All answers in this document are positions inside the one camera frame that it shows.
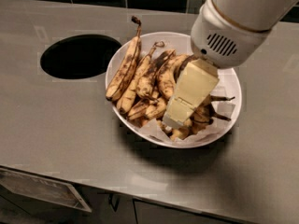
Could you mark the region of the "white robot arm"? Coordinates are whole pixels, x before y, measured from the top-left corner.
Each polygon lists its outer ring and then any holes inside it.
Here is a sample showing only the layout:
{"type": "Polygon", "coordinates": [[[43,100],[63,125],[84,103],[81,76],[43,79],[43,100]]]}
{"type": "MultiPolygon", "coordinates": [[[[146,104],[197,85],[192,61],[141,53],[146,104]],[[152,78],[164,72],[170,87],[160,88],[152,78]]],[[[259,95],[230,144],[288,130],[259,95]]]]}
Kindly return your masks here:
{"type": "Polygon", "coordinates": [[[163,122],[175,129],[217,86],[221,69],[237,67],[262,45],[299,0],[206,0],[191,29],[195,61],[178,78],[163,122]]]}

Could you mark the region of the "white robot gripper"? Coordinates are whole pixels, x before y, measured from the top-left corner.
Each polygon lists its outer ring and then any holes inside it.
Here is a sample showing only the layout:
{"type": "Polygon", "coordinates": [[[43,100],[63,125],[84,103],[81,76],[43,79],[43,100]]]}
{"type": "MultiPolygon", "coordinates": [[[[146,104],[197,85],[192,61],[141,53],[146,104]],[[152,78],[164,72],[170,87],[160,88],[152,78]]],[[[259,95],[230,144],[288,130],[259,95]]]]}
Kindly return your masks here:
{"type": "Polygon", "coordinates": [[[218,68],[242,64],[262,45],[269,33],[250,31],[231,23],[213,0],[206,0],[191,31],[192,52],[202,59],[187,63],[180,73],[163,122],[174,129],[182,127],[219,83],[218,68]]]}

